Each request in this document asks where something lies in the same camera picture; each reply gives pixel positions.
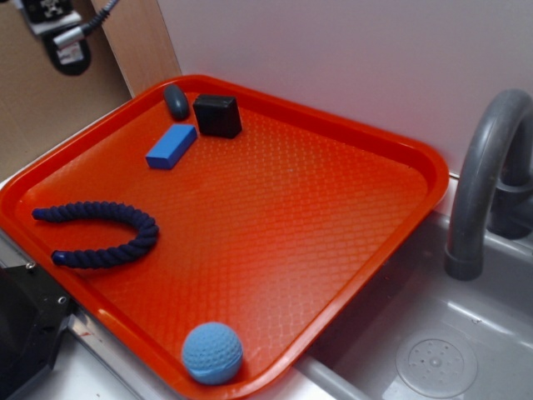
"dark gray oval object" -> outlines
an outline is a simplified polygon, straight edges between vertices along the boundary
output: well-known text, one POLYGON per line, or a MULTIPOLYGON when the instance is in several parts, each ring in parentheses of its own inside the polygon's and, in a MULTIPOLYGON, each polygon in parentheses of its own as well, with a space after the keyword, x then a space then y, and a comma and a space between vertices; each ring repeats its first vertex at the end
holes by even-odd
POLYGON ((168 110, 174 119, 181 121, 189 116, 189 103, 176 85, 168 85, 163 92, 168 110))

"plastic tray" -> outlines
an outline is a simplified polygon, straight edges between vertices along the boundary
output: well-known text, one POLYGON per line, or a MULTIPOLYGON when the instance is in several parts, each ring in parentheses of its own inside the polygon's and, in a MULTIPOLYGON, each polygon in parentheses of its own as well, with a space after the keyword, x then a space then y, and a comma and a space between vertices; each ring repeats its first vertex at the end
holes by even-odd
MULTIPOLYGON (((196 124, 191 115, 184 123, 196 124)), ((274 381, 441 199, 448 169, 426 145, 218 81, 180 77, 133 99, 18 174, 0 225, 104 326, 180 394, 245 397, 274 381), (237 97, 243 131, 204 137, 170 171, 145 155, 174 123, 176 83, 237 97), (111 222, 36 222, 34 208, 115 201, 151 214, 154 249, 98 271, 52 264, 55 249, 105 248, 134 232, 111 222), (192 381, 186 335, 219 321, 242 340, 226 385, 192 381)))

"tray rim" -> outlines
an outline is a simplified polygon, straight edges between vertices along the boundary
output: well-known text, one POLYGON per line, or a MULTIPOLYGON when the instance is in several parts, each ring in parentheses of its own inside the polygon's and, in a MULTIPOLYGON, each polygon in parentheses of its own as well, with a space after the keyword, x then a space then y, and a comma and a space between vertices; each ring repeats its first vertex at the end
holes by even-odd
MULTIPOLYGON (((12 201, 20 198, 27 190, 41 182, 42 177, 47 177, 65 164, 72 161, 83 149, 99 143, 111 135, 118 127, 130 122, 135 116, 148 108, 153 107, 162 100, 162 91, 170 83, 178 84, 184 92, 198 92, 198 85, 210 89, 212 94, 238 93, 240 107, 269 108, 276 110, 276 120, 291 122, 298 118, 299 128, 308 128, 316 131, 321 125, 334 124, 336 134, 320 133, 322 136, 344 142, 352 146, 365 142, 365 150, 380 156, 390 158, 399 163, 409 165, 416 169, 426 180, 428 189, 426 197, 413 210, 413 212, 398 226, 390 237, 383 242, 362 266, 355 277, 348 281, 342 290, 323 308, 276 361, 266 370, 250 381, 232 383, 220 387, 203 387, 199 385, 181 385, 168 373, 169 364, 172 361, 161 357, 154 352, 147 352, 147 342, 152 346, 158 346, 156 342, 146 335, 140 328, 127 327, 122 320, 129 320, 120 310, 106 310, 104 307, 88 307, 87 310, 94 315, 106 328, 123 341, 143 362, 152 368, 164 381, 177 390, 180 394, 197 399, 229 399, 242 398, 257 392, 266 385, 274 382, 285 370, 287 370, 311 344, 312 339, 318 337, 324 326, 324 318, 331 321, 346 305, 354 298, 365 282, 379 270, 379 266, 407 239, 409 234, 428 215, 431 209, 442 199, 448 187, 449 171, 443 158, 431 147, 415 139, 402 137, 376 127, 354 122, 343 117, 334 116, 327 112, 302 106, 294 102, 273 97, 268 94, 241 87, 213 77, 202 75, 188 75, 166 80, 146 90, 138 97, 125 103, 106 117, 82 130, 78 135, 68 139, 63 144, 53 149, 50 153, 29 165, 19 172, 0 190, 0 226, 4 231, 34 259, 48 260, 46 254, 38 245, 38 237, 28 236, 27 228, 18 226, 16 221, 9 218, 8 206, 12 201), (393 144, 393 150, 382 144, 393 144)), ((54 266, 51 262, 42 263, 43 266, 60 283, 64 283, 71 293, 84 307, 84 303, 98 303, 102 305, 106 301, 95 296, 95 293, 87 293, 82 284, 82 279, 70 271, 54 266)))

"cable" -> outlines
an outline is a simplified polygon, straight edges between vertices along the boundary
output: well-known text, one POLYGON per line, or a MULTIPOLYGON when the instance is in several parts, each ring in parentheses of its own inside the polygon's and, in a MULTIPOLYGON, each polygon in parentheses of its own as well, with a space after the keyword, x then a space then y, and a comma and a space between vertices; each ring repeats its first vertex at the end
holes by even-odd
POLYGON ((110 268, 135 261, 147 254, 156 244, 159 232, 156 221, 148 214, 116 202, 76 202, 58 207, 35 208, 32 216, 34 219, 49 223, 64 223, 75 219, 104 219, 126 223, 138 230, 135 239, 115 248, 97 251, 54 251, 53 262, 70 268, 110 268))
POLYGON ((71 44, 79 42, 89 36, 92 32, 102 26, 104 21, 109 17, 111 10, 117 5, 119 0, 110 0, 97 15, 89 22, 81 26, 74 27, 68 31, 58 35, 53 39, 59 50, 67 48, 71 44))

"drain cover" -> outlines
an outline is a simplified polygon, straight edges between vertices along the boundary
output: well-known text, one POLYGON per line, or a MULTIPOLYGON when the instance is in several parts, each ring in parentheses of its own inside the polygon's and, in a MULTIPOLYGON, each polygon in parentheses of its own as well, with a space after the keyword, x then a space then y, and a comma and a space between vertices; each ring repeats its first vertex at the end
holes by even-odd
POLYGON ((419 331, 398 349, 396 368, 415 392, 452 398, 476 380, 476 355, 462 337, 443 330, 419 331))

